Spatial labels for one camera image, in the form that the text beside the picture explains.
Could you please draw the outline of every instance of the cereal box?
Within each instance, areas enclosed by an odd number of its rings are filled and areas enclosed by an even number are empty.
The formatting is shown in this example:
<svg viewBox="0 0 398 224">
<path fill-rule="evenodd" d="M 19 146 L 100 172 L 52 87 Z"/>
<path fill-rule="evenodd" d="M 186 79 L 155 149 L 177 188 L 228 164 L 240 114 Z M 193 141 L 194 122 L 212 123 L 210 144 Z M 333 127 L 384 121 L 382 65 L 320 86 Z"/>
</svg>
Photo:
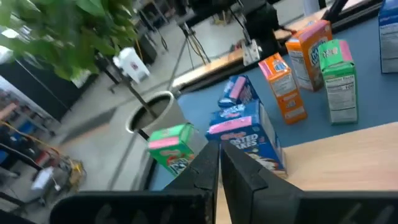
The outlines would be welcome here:
<svg viewBox="0 0 398 224">
<path fill-rule="evenodd" d="M 229 141 L 278 176 L 287 176 L 279 139 L 259 100 L 214 112 L 206 137 Z"/>
<path fill-rule="evenodd" d="M 180 124 L 151 134 L 148 151 L 174 176 L 179 175 L 207 144 L 192 124 Z"/>
<path fill-rule="evenodd" d="M 356 70 L 347 42 L 331 40 L 318 50 L 332 124 L 357 122 Z"/>
<path fill-rule="evenodd" d="M 320 20 L 298 31 L 286 42 L 300 87 L 317 91 L 323 86 L 318 46 L 331 39 L 330 22 Z"/>
<path fill-rule="evenodd" d="M 398 72 L 398 2 L 383 1 L 379 12 L 380 62 L 382 73 Z"/>
<path fill-rule="evenodd" d="M 258 98 L 249 78 L 246 75 L 236 75 L 230 77 L 226 83 L 223 95 L 218 100 L 218 106 L 229 108 L 241 103 L 249 103 Z"/>
<path fill-rule="evenodd" d="M 291 69 L 279 53 L 259 62 L 259 66 L 274 92 L 285 122 L 292 124 L 305 119 L 307 112 L 304 109 L 300 91 Z"/>
</svg>

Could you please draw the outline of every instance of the nutrition facts label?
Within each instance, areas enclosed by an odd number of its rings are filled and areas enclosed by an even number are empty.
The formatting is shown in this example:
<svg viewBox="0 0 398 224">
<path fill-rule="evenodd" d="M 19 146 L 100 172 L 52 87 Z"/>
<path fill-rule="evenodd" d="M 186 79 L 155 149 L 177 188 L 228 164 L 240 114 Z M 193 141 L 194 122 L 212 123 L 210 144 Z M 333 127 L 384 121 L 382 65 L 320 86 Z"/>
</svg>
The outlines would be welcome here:
<svg viewBox="0 0 398 224">
<path fill-rule="evenodd" d="M 398 72 L 398 23 L 379 29 L 382 72 Z"/>
<path fill-rule="evenodd" d="M 332 123 L 357 120 L 355 77 L 347 75 L 341 78 L 325 80 L 328 93 Z"/>
<path fill-rule="evenodd" d="M 312 90 L 311 80 L 308 76 L 307 69 L 305 68 L 303 52 L 290 50 L 289 55 L 292 60 L 298 84 L 304 88 Z"/>
<path fill-rule="evenodd" d="M 272 83 L 272 89 L 276 97 L 283 96 L 296 89 L 292 74 L 285 75 L 284 77 Z"/>
<path fill-rule="evenodd" d="M 286 113 L 285 118 L 287 118 L 287 119 L 294 118 L 295 116 L 300 115 L 304 112 L 305 112 L 304 107 L 301 106 L 295 110 L 292 110 L 292 111 L 289 111 L 288 113 Z"/>
<path fill-rule="evenodd" d="M 275 149 L 276 147 L 275 130 L 273 125 L 271 124 L 271 120 L 269 119 L 267 112 L 264 109 L 264 106 L 261 103 L 260 103 L 260 112 L 261 112 L 261 125 L 264 128 L 266 135 L 268 136 L 268 139 L 272 144 L 272 147 Z"/>
</svg>

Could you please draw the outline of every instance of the white container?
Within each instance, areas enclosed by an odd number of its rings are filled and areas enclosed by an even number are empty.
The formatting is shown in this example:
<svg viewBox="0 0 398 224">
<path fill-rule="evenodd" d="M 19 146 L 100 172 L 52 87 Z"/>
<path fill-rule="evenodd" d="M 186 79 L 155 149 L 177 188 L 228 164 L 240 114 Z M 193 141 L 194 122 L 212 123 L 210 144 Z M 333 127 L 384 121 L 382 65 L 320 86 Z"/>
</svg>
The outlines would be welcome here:
<svg viewBox="0 0 398 224">
<path fill-rule="evenodd" d="M 136 83 L 140 83 L 143 76 L 149 76 L 150 72 L 144 62 L 137 55 L 133 47 L 123 49 L 115 63 L 124 73 L 129 75 Z"/>
<path fill-rule="evenodd" d="M 149 99 L 146 99 L 146 102 L 150 102 L 158 97 L 163 96 L 168 96 L 170 98 L 169 104 L 167 105 L 166 109 L 164 109 L 161 114 L 158 114 L 158 117 L 153 122 L 151 122 L 151 124 L 147 125 L 144 128 L 141 128 L 149 136 L 152 134 L 152 132 L 156 130 L 169 128 L 178 124 L 188 122 L 181 111 L 180 105 L 178 105 L 177 100 L 174 98 L 173 93 L 169 91 L 160 91 L 158 93 L 155 93 L 155 95 L 153 95 Z M 138 111 L 141 110 L 141 108 L 142 105 L 137 110 L 135 110 L 133 114 L 127 119 L 126 130 L 130 133 L 133 132 L 133 130 L 131 130 L 130 128 L 131 121 L 135 119 L 136 114 L 138 113 Z"/>
</svg>

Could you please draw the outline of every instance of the metal pole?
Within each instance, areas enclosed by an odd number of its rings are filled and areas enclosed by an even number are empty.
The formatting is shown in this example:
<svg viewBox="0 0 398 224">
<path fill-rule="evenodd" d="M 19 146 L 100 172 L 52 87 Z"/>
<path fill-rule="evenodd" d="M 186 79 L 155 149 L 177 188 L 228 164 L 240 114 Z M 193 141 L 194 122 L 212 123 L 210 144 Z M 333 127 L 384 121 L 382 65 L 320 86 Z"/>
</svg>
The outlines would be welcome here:
<svg viewBox="0 0 398 224">
<path fill-rule="evenodd" d="M 155 7 L 157 13 L 159 13 L 160 16 L 162 17 L 162 19 L 164 20 L 164 22 L 165 22 L 166 24 L 168 24 L 169 21 L 168 21 L 167 18 L 164 16 L 163 12 L 160 10 L 160 8 L 159 8 L 159 6 L 156 4 L 155 0 L 152 1 L 152 4 L 154 5 L 154 7 Z"/>
<path fill-rule="evenodd" d="M 130 90 L 130 92 L 138 99 L 138 101 L 145 108 L 145 110 L 152 116 L 153 119 L 156 119 L 157 115 L 155 114 L 155 112 L 149 107 L 147 102 L 145 102 L 144 99 L 142 99 L 140 94 L 131 86 L 127 77 L 125 77 L 120 72 L 119 68 L 113 62 L 111 62 L 108 58 L 105 57 L 105 60 L 114 68 L 115 72 L 119 75 L 122 82 L 127 86 L 127 88 Z"/>
<path fill-rule="evenodd" d="M 336 0 L 333 5 L 324 13 L 322 19 L 328 20 L 331 23 L 337 20 L 338 14 L 340 14 L 343 7 L 346 5 L 348 0 Z"/>
<path fill-rule="evenodd" d="M 177 58 L 177 62 L 176 62 L 175 65 L 174 65 L 173 72 L 172 72 L 172 76 L 170 77 L 170 80 L 169 80 L 169 85 L 168 85 L 168 87 L 167 87 L 168 90 L 170 89 L 170 87 L 172 86 L 172 83 L 173 83 L 173 81 L 174 81 L 175 73 L 177 72 L 178 65 L 180 64 L 181 56 L 182 56 L 182 53 L 183 53 L 183 51 L 184 51 L 184 48 L 185 48 L 185 45 L 187 44 L 187 42 L 188 42 L 188 37 L 185 36 L 184 43 L 183 43 L 182 46 L 181 46 L 180 53 L 179 53 L 178 58 Z"/>
<path fill-rule="evenodd" d="M 111 181 L 109 181 L 107 190 L 112 190 L 116 181 L 118 180 L 120 173 L 122 171 L 122 168 L 123 168 L 124 164 L 126 163 L 127 158 L 129 157 L 129 154 L 131 152 L 131 146 L 134 144 L 134 141 L 137 139 L 138 134 L 139 134 L 138 130 L 134 130 L 134 132 L 131 136 L 131 139 L 129 141 L 129 144 L 127 145 L 127 148 L 122 155 L 122 159 L 120 160 L 116 170 L 114 171 Z"/>
</svg>

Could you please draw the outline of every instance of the frosted flakes box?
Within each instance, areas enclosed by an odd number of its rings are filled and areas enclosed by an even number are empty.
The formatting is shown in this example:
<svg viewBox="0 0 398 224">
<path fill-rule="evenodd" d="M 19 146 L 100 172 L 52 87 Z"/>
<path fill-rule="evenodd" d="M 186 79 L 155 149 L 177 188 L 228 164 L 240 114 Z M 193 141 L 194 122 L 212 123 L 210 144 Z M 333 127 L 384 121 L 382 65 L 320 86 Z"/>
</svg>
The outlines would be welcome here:
<svg viewBox="0 0 398 224">
<path fill-rule="evenodd" d="M 279 138 L 259 100 L 214 112 L 206 137 L 229 141 L 279 177 L 287 177 Z"/>
<path fill-rule="evenodd" d="M 383 1 L 379 12 L 382 73 L 398 72 L 398 1 Z"/>
<path fill-rule="evenodd" d="M 220 108 L 229 108 L 234 105 L 249 103 L 258 98 L 249 77 L 246 75 L 236 75 L 230 77 L 226 83 L 223 95 L 218 100 L 218 106 Z"/>
</svg>

